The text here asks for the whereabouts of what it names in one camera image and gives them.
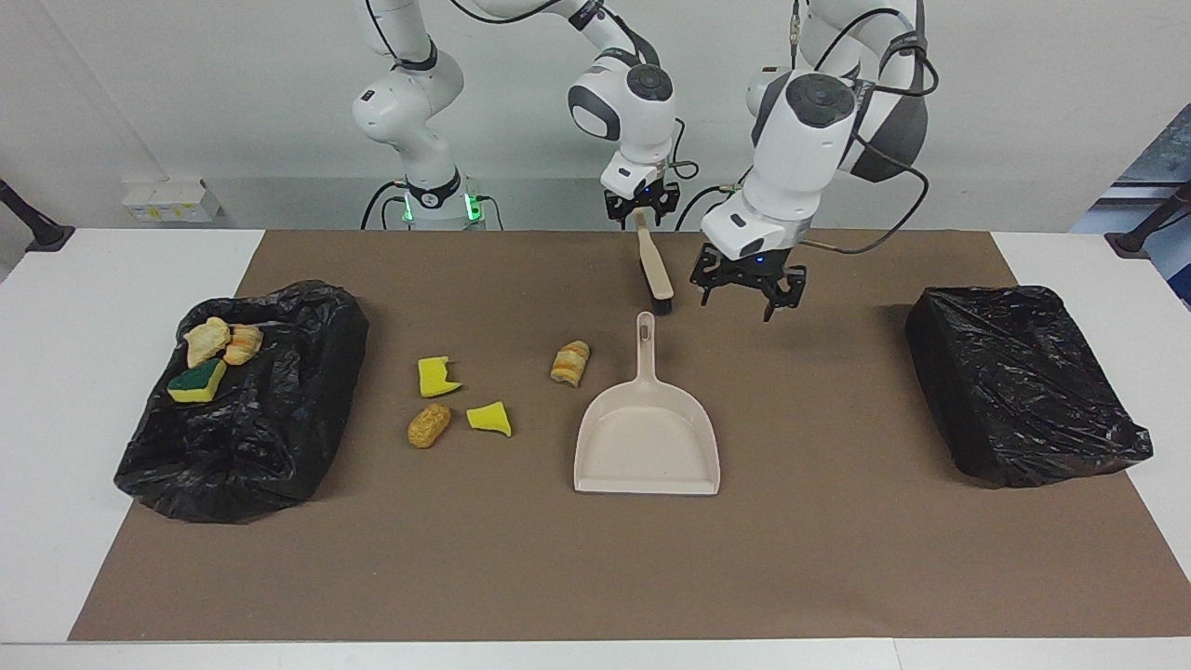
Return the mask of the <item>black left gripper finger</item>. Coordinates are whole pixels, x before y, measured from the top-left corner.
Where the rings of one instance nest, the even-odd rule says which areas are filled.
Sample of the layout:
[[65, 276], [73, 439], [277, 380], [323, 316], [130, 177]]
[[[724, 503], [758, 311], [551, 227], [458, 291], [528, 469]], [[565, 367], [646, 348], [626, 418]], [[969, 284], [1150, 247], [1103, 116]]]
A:
[[693, 270], [690, 273], [690, 284], [701, 292], [699, 300], [701, 306], [707, 305], [715, 288], [730, 283], [730, 280], [724, 256], [698, 256]]
[[806, 284], [807, 268], [782, 268], [779, 275], [774, 273], [761, 278], [761, 292], [767, 300], [763, 323], [771, 323], [779, 309], [798, 308]]

